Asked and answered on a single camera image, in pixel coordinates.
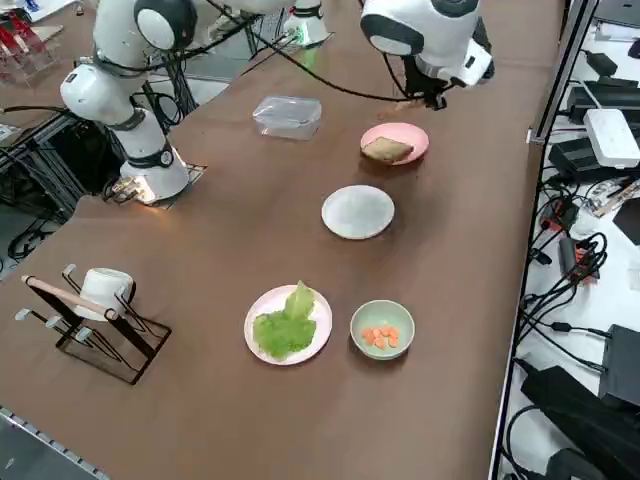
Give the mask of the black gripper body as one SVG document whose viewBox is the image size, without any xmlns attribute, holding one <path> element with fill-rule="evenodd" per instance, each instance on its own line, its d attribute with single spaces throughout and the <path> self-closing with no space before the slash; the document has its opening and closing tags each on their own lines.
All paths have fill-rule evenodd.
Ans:
<svg viewBox="0 0 640 480">
<path fill-rule="evenodd" d="M 405 95 L 412 99 L 438 100 L 447 90 L 448 82 L 423 74 L 415 57 L 404 57 Z"/>
</svg>

